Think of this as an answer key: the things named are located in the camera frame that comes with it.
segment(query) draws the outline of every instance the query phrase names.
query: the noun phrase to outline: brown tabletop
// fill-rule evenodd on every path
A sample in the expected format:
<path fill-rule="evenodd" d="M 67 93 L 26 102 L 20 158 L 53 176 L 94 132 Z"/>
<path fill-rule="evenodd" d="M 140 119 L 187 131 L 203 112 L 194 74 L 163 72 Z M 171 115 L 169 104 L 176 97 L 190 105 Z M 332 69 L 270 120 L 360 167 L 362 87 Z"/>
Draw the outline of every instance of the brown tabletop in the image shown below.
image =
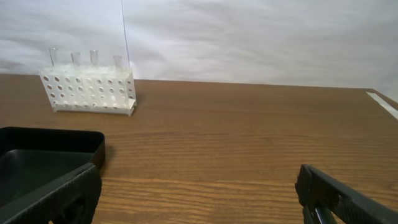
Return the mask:
<path fill-rule="evenodd" d="M 93 223 L 303 223 L 301 164 L 398 211 L 398 121 L 374 90 L 149 80 L 136 90 L 130 117 L 54 113 L 39 77 L 1 75 L 0 126 L 105 134 Z"/>

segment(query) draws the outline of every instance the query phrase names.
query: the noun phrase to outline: wood grain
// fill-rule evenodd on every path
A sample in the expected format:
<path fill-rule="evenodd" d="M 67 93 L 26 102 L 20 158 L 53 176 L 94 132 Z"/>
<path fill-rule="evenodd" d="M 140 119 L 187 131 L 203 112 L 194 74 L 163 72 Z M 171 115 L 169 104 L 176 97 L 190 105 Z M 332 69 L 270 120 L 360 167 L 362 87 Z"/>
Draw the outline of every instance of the wood grain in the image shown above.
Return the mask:
<path fill-rule="evenodd" d="M 374 90 L 150 80 L 136 90 L 131 117 L 53 113 L 38 77 L 2 75 L 0 126 L 105 134 L 94 223 L 302 223 L 300 164 L 398 211 L 398 121 Z"/>

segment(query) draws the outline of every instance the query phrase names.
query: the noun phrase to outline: white strip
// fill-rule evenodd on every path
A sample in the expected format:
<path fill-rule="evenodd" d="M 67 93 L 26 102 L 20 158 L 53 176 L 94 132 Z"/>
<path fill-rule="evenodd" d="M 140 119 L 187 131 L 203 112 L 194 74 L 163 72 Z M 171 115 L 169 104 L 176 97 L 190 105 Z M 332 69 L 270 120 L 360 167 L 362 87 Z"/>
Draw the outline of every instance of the white strip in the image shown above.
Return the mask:
<path fill-rule="evenodd" d="M 366 92 L 369 96 L 371 96 L 374 100 L 376 100 L 384 109 L 386 109 L 391 115 L 393 115 L 396 119 L 398 119 L 398 111 L 395 110 L 390 104 L 385 102 L 379 95 L 375 93 L 368 93 Z"/>

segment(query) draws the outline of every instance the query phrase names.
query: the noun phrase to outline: test tube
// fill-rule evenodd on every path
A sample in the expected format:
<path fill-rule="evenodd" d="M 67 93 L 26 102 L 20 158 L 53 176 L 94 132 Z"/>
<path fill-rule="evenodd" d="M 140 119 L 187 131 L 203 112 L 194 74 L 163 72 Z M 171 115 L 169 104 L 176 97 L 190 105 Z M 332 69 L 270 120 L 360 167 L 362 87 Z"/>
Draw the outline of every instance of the test tube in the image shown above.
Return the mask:
<path fill-rule="evenodd" d="M 120 56 L 120 55 L 113 56 L 113 61 L 114 61 L 114 67 L 115 67 L 116 71 L 121 71 L 122 70 L 122 56 Z"/>
<path fill-rule="evenodd" d="M 57 50 L 58 48 L 52 47 L 49 49 L 50 50 L 50 57 L 51 57 L 51 63 L 52 66 L 56 65 L 57 62 Z"/>
<path fill-rule="evenodd" d="M 91 64 L 94 67 L 98 67 L 98 51 L 90 50 Z"/>
<path fill-rule="evenodd" d="M 80 66 L 80 52 L 72 52 L 70 54 L 72 56 L 72 62 L 75 67 Z"/>

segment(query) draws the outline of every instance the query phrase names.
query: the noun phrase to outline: white backdrop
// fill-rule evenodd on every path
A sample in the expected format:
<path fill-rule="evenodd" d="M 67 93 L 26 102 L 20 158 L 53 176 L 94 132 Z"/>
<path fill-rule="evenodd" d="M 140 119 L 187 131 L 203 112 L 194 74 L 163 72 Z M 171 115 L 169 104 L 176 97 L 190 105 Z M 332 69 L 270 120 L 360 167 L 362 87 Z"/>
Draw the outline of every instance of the white backdrop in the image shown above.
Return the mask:
<path fill-rule="evenodd" d="M 398 1 L 125 0 L 136 78 L 375 88 L 398 100 Z M 3 0 L 0 73 L 48 48 L 127 58 L 117 0 Z"/>

